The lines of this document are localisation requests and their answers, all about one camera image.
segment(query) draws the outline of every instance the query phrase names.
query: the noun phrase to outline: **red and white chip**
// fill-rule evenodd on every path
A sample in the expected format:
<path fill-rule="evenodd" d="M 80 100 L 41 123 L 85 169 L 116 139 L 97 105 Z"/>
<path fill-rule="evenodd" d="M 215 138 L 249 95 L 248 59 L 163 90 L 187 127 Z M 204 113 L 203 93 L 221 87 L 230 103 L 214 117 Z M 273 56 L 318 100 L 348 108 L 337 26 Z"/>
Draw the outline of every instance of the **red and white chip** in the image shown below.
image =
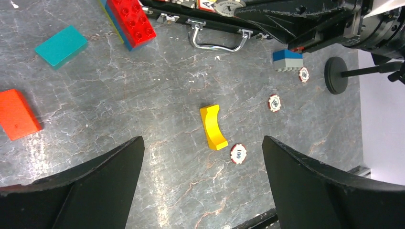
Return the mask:
<path fill-rule="evenodd" d="M 236 144 L 231 149 L 231 160 L 235 164 L 241 164 L 246 159 L 247 150 L 242 144 Z"/>
<path fill-rule="evenodd" d="M 281 100 L 280 97 L 276 94 L 272 94 L 268 99 L 268 108 L 270 111 L 277 112 L 281 109 Z"/>
<path fill-rule="evenodd" d="M 303 83 L 306 83 L 309 80 L 309 72 L 306 67 L 301 68 L 298 75 L 299 75 L 299 79 Z"/>

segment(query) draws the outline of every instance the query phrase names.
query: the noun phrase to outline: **gray marble table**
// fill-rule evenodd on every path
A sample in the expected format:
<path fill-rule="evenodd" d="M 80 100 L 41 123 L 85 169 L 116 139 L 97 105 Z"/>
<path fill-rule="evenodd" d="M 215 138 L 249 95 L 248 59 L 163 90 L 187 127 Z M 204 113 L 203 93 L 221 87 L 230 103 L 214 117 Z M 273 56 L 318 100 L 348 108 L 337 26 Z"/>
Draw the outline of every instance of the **gray marble table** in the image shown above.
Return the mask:
<path fill-rule="evenodd" d="M 271 135 L 340 169 L 362 162 L 359 81 L 342 95 L 325 88 L 332 56 L 357 67 L 357 53 L 333 45 L 304 55 L 311 73 L 277 73 L 276 41 L 249 40 L 236 53 L 196 50 L 188 27 L 152 21 L 158 37 L 128 52 L 97 0 L 0 1 L 0 91 L 17 88 L 43 130 L 11 142 L 0 130 L 0 186 L 29 184 L 101 155 L 134 136 L 146 151 L 127 228 L 231 228 L 274 207 L 261 150 Z M 68 25 L 87 49 L 54 71 L 34 48 Z M 237 36 L 204 30 L 233 45 Z M 282 109 L 267 107 L 271 94 Z M 208 148 L 199 108 L 219 104 L 229 146 Z M 248 150 L 231 162 L 232 145 Z"/>

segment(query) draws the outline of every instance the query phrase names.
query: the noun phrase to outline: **casino chip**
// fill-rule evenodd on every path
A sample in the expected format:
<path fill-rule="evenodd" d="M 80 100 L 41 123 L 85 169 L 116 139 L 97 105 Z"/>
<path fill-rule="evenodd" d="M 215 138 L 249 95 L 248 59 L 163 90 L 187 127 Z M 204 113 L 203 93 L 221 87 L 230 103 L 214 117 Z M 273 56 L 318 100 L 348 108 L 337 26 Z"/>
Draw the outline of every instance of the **casino chip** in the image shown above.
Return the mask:
<path fill-rule="evenodd" d="M 242 144 L 236 144 L 231 149 L 231 160 L 235 164 L 241 164 L 246 159 L 246 148 Z"/>
<path fill-rule="evenodd" d="M 306 67 L 301 68 L 301 70 L 299 71 L 299 79 L 303 83 L 306 83 L 309 80 L 309 72 Z"/>
<path fill-rule="evenodd" d="M 188 8 L 195 8 L 195 1 L 194 0 L 171 0 L 172 3 L 176 3 Z"/>
<path fill-rule="evenodd" d="M 277 112 L 281 109 L 281 101 L 280 97 L 276 94 L 272 94 L 268 99 L 268 108 L 270 111 Z"/>
<path fill-rule="evenodd" d="M 233 17 L 237 8 L 245 7 L 243 0 L 217 0 L 214 4 L 214 10 L 219 15 Z"/>

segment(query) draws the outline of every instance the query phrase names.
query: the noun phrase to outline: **gray lego brick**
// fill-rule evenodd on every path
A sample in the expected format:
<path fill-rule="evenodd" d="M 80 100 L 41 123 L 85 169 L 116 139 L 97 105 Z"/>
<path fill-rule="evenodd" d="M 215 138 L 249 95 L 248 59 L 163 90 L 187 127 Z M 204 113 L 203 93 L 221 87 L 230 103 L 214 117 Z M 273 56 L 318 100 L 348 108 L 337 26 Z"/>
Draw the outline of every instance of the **gray lego brick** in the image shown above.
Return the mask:
<path fill-rule="evenodd" d="M 303 59 L 283 59 L 279 61 L 273 62 L 274 69 L 277 72 L 290 72 L 299 70 L 304 67 L 304 60 Z"/>

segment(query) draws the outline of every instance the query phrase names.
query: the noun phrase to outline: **lego brick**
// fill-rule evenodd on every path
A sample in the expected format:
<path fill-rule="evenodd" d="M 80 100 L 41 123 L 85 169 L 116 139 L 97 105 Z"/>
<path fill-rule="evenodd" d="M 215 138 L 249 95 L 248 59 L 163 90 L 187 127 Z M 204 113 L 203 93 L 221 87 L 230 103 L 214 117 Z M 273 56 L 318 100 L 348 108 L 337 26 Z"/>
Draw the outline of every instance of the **lego brick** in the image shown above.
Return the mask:
<path fill-rule="evenodd" d="M 138 0 L 107 0 L 107 5 L 133 48 L 156 37 Z"/>
<path fill-rule="evenodd" d="M 302 54 L 291 52 L 290 50 L 281 50 L 273 53 L 273 61 L 282 59 L 302 59 Z"/>
<path fill-rule="evenodd" d="M 114 27 L 115 33 L 118 35 L 119 40 L 120 40 L 121 43 L 123 44 L 123 43 L 124 43 L 124 40 L 122 39 L 121 34 L 118 32 L 118 29 L 116 28 L 115 24 L 114 24 L 113 21 L 111 20 L 110 15 L 107 13 L 107 10 L 105 9 L 105 5 L 106 5 L 107 0 L 99 0 L 98 2 L 100 3 L 101 7 L 103 8 L 104 13 L 107 15 L 107 18 L 108 18 L 108 20 L 110 21 L 111 25 Z"/>
<path fill-rule="evenodd" d="M 16 89 L 0 93 L 0 125 L 11 141 L 42 129 L 22 93 Z"/>
<path fill-rule="evenodd" d="M 111 19 L 111 22 L 113 24 L 113 26 L 116 28 L 118 35 L 121 37 L 123 43 L 125 44 L 125 46 L 128 48 L 128 50 L 132 50 L 133 47 L 132 45 L 129 43 L 127 37 L 124 34 L 124 31 L 122 31 L 122 28 L 120 27 L 119 23 L 117 22 L 116 18 L 114 17 L 113 13 L 111 12 L 111 9 L 108 5 L 106 5 L 105 7 L 106 13 L 109 16 L 109 18 Z"/>
<path fill-rule="evenodd" d="M 289 72 L 299 70 L 304 67 L 303 59 L 282 59 L 273 62 L 274 69 L 278 72 Z"/>
<path fill-rule="evenodd" d="M 69 25 L 36 47 L 35 51 L 57 70 L 86 47 L 86 38 L 82 36 L 73 25 Z"/>
<path fill-rule="evenodd" d="M 200 108 L 202 124 L 207 136 L 210 149 L 220 150 L 228 146 L 228 141 L 222 135 L 218 126 L 219 105 L 214 104 Z"/>

